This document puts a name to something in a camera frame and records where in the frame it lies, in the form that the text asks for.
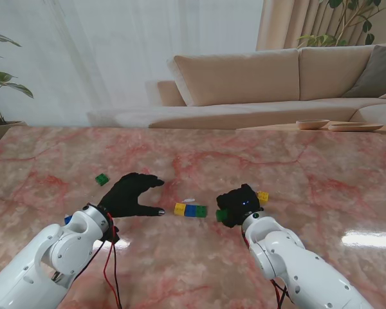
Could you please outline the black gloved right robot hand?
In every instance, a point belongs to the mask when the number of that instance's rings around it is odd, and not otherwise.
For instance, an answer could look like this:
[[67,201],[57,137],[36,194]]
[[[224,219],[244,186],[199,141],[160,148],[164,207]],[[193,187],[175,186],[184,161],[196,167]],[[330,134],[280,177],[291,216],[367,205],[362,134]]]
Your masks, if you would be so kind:
[[257,193],[247,183],[242,184],[238,189],[219,195],[216,202],[219,207],[216,211],[216,219],[229,228],[242,225],[251,214],[264,210]]

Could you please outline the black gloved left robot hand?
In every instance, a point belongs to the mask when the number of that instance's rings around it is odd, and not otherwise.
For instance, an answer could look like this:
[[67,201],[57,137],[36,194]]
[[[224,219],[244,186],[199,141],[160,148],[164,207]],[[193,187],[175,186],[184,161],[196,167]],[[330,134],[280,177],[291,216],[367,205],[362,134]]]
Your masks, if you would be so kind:
[[138,202],[142,193],[163,184],[164,181],[155,175],[129,173],[113,185],[98,206],[103,207],[113,218],[163,216],[164,209],[141,205]]

